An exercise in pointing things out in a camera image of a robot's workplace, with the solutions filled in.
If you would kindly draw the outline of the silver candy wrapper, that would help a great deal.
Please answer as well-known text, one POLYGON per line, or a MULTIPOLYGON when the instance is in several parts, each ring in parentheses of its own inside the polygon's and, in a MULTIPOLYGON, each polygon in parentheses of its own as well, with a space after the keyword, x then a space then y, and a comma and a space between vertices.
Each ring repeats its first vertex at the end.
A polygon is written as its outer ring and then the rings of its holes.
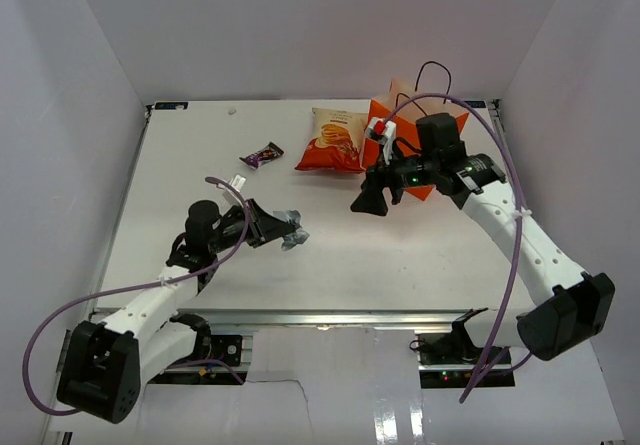
POLYGON ((302 228, 302 216, 298 210, 275 211, 273 216, 289 225, 292 225, 294 228, 292 232, 285 234, 282 237, 282 251, 289 251, 298 245, 303 245, 308 240, 309 233, 302 228))

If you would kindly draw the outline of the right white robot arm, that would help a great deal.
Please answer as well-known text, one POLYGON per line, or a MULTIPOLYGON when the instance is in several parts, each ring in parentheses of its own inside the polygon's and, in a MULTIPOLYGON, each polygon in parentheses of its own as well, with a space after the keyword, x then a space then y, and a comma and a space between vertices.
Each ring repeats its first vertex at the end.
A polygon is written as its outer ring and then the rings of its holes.
POLYGON ((533 302, 529 310, 471 311, 452 327, 453 355, 472 364, 488 346, 521 347, 549 361, 598 335, 604 328, 615 286, 604 273, 592 275, 551 240, 523 206, 505 173, 486 154, 470 155, 457 122, 446 113, 416 123, 419 149, 406 156, 392 121, 373 118, 366 140, 377 144, 356 213, 384 216, 404 192, 431 186, 473 220, 509 260, 508 280, 521 280, 533 302))

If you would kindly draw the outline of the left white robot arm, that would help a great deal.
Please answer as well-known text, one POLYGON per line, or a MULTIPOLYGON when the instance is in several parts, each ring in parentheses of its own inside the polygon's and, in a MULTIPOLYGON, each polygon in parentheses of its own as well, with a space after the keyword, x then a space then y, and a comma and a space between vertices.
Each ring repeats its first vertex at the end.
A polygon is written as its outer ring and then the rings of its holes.
POLYGON ((296 210, 269 214, 254 200, 226 213, 210 200, 192 204, 159 286, 101 321, 83 321, 73 330, 57 400, 112 424, 122 422, 156 375, 181 360, 211 359, 208 323, 178 310, 209 284, 220 253, 237 244, 258 248, 274 240, 291 248, 305 238, 296 210))

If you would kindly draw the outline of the orange chips bag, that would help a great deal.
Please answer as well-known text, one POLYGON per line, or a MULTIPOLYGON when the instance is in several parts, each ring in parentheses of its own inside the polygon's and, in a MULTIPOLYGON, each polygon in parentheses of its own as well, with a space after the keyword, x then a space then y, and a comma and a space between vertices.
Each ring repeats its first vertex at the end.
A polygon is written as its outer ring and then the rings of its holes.
POLYGON ((361 173, 368 115, 326 108, 313 108, 312 114, 311 139, 295 169, 361 173))

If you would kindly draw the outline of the orange paper bag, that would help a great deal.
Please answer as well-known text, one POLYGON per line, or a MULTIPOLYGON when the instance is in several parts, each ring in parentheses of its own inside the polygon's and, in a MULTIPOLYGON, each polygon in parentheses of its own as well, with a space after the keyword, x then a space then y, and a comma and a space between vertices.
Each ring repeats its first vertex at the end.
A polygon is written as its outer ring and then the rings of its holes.
MULTIPOLYGON (((399 78, 393 78, 387 92, 371 99, 368 120, 386 118, 398 105, 422 93, 422 90, 419 89, 421 83, 431 85, 431 82, 427 79, 421 81, 424 69, 428 66, 437 66, 445 72, 447 76, 445 93, 448 93, 452 84, 452 75, 449 69, 435 60, 426 61, 421 65, 413 83, 399 78)), ((420 149, 415 122, 426 115, 437 113, 448 113, 453 116, 459 132, 464 129, 466 121, 469 118, 469 112, 466 109, 450 101, 446 101, 444 98, 423 98, 416 100, 414 103, 404 106, 392 118, 392 121, 396 124, 396 136, 407 142, 407 145, 404 143, 398 144, 398 148, 405 156, 417 154, 420 149)))

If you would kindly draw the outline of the purple M&M's packet upper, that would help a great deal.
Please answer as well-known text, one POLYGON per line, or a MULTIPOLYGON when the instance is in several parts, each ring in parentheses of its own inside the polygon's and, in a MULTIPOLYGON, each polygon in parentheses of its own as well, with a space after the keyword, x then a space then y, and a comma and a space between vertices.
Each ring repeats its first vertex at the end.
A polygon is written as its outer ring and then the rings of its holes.
POLYGON ((260 150, 247 156, 240 157, 239 160, 253 170, 259 169, 262 165, 270 163, 284 155, 284 150, 274 142, 269 142, 260 150))

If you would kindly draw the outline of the aluminium table frame rail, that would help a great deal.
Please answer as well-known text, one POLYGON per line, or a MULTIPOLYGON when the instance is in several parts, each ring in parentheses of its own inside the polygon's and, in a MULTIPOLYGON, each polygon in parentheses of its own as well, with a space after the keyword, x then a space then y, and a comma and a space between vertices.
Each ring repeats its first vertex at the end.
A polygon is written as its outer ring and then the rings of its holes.
POLYGON ((469 310, 186 310, 207 319, 211 325, 231 326, 440 326, 452 323, 469 310))

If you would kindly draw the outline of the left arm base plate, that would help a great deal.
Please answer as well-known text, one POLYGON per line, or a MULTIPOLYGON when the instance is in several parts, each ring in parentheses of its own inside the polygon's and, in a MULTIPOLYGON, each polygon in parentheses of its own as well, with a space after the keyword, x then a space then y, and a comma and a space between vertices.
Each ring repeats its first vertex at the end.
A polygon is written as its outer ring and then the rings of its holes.
POLYGON ((157 385, 240 386, 244 384, 247 367, 243 364, 242 335, 212 335, 210 351, 203 363, 172 368, 150 380, 157 385))

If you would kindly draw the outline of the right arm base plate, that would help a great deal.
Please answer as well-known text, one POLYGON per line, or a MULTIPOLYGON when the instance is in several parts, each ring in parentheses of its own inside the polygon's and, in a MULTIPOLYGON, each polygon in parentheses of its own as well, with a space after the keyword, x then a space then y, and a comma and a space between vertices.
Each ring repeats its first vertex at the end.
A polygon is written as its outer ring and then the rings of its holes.
MULTIPOLYGON (((409 343, 409 349, 417 355, 423 390, 463 390, 470 381, 483 347, 476 347, 463 327, 471 315, 470 312, 454 320, 448 332, 419 333, 409 343)), ((515 387, 514 373, 509 371, 511 366, 510 352, 506 352, 477 386, 515 387)))

